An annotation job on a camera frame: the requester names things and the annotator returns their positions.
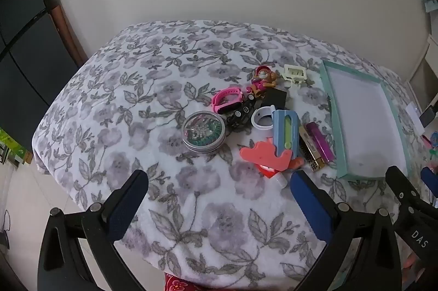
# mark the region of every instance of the pink smartwatch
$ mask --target pink smartwatch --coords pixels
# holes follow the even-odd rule
[[[237,95],[237,98],[232,101],[220,104],[224,97],[230,95]],[[243,99],[244,94],[242,93],[242,90],[238,87],[229,87],[225,90],[219,91],[212,98],[213,112],[217,114],[225,114],[227,112],[230,112],[231,110],[235,110],[242,105]]]

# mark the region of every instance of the toy figure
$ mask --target toy figure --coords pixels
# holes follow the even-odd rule
[[[251,80],[251,86],[247,87],[247,93],[253,92],[254,96],[260,97],[261,93],[266,90],[267,87],[275,87],[275,79],[277,76],[275,72],[267,66],[259,66],[255,69],[255,75]]]

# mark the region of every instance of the screw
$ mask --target screw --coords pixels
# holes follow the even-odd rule
[[[61,211],[61,210],[60,210],[58,207],[54,207],[54,208],[52,208],[52,209],[50,210],[50,215],[51,215],[52,217],[55,217],[55,216],[57,216],[57,215],[59,214],[60,211]]]
[[[102,208],[102,204],[100,204],[99,202],[95,202],[90,206],[90,211],[92,212],[97,212]]]
[[[338,205],[338,208],[339,208],[340,211],[347,212],[347,211],[350,209],[350,206],[347,205],[347,204],[344,203],[344,202],[341,202],[341,203]]]
[[[388,215],[388,211],[386,209],[384,209],[384,208],[379,208],[379,214],[382,217],[386,217]]]

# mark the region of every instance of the red floral fabric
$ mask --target red floral fabric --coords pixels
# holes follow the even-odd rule
[[[164,273],[164,291],[206,291],[208,288],[195,285],[189,281],[181,280],[176,276]]]

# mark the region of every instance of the floor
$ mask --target floor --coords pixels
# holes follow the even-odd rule
[[[9,163],[0,165],[0,174],[7,173],[6,169],[11,167]],[[34,164],[21,165],[13,171],[6,202],[6,209],[10,214],[10,250],[7,257],[29,291],[37,291],[39,251],[47,218],[53,207],[61,208],[65,214],[80,212],[75,202],[61,189],[55,179],[51,175],[40,174]],[[97,285],[109,291],[110,288],[91,254],[88,243],[81,240],[81,246]],[[146,290],[163,290],[163,272],[125,247],[117,247],[117,250]]]

